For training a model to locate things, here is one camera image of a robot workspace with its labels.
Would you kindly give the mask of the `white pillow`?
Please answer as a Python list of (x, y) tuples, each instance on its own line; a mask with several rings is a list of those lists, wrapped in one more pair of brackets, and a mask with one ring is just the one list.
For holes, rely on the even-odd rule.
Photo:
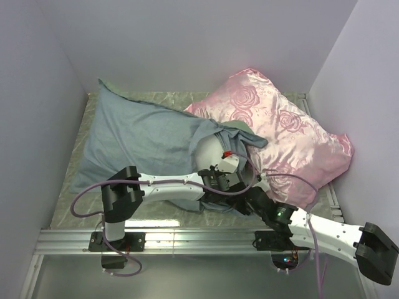
[(209, 135), (199, 141), (195, 151), (196, 170), (201, 171), (217, 166), (223, 155), (223, 147), (216, 135)]

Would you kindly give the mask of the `green beige patchwork pillowcase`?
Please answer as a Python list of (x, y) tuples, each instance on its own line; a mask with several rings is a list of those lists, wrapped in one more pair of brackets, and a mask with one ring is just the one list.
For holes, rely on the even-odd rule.
[(156, 103), (128, 100), (100, 81), (94, 119), (70, 190), (78, 193), (127, 166), (155, 176), (193, 173), (200, 170), (195, 161), (198, 145), (210, 136), (223, 150), (242, 155), (239, 171), (246, 164), (247, 146), (268, 144), (263, 137), (236, 126)]

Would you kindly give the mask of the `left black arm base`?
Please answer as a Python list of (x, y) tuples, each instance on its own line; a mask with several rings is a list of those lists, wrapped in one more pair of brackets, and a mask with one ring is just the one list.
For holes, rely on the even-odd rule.
[(103, 233), (92, 232), (87, 251), (101, 254), (104, 272), (116, 277), (131, 277), (142, 271), (143, 265), (131, 253), (143, 252), (144, 232), (127, 232), (120, 240), (104, 241)]

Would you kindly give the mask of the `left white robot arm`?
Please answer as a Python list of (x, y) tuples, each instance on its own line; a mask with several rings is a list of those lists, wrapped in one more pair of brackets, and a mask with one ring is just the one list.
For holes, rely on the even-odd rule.
[(147, 202), (182, 200), (224, 202), (244, 194), (249, 186), (239, 173), (203, 169), (182, 176), (155, 176), (138, 173), (129, 166), (101, 187), (104, 212), (104, 244), (120, 250), (126, 241), (125, 221)]

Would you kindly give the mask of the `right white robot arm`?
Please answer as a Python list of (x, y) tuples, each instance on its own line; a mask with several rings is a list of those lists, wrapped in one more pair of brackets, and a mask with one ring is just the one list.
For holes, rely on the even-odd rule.
[(254, 233), (253, 245), (258, 251), (314, 249), (356, 266), (375, 283), (389, 286), (392, 282), (398, 246), (373, 223), (350, 225), (308, 214), (273, 201), (259, 187), (240, 194), (237, 208), (259, 216), (268, 227)]

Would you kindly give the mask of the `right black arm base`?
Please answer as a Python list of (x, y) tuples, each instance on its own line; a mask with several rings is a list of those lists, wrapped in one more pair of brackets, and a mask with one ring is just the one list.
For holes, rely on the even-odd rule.
[(278, 271), (289, 272), (299, 265), (299, 248), (287, 236), (274, 230), (258, 230), (254, 237), (252, 246), (257, 251), (269, 251)]

